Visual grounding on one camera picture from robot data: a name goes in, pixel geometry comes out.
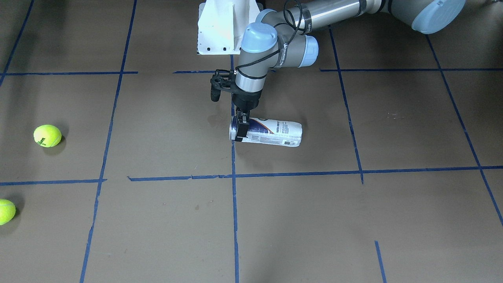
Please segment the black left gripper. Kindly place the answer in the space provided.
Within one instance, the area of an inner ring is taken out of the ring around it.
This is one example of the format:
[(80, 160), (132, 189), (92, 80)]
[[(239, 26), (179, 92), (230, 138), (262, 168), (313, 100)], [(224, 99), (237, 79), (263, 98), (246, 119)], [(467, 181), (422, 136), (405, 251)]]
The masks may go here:
[(234, 106), (237, 111), (241, 111), (246, 115), (235, 115), (234, 124), (236, 125), (237, 132), (234, 136), (234, 141), (242, 142), (248, 133), (249, 129), (249, 118), (248, 115), (250, 111), (255, 109), (259, 104), (259, 99), (261, 98), (262, 90), (257, 92), (246, 92), (243, 90), (238, 90), (234, 93)]

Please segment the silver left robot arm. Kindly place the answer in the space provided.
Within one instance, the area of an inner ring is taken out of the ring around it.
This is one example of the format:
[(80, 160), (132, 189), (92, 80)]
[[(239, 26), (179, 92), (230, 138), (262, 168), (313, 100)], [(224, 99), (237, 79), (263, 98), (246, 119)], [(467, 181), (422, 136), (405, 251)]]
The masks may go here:
[(311, 66), (319, 45), (313, 30), (363, 14), (388, 13), (413, 30), (433, 34), (460, 14), (464, 0), (314, 0), (295, 2), (282, 11), (264, 9), (244, 31), (239, 64), (231, 72), (232, 102), (236, 107), (233, 141), (244, 141), (250, 130), (250, 111), (258, 106), (266, 74), (272, 68)]

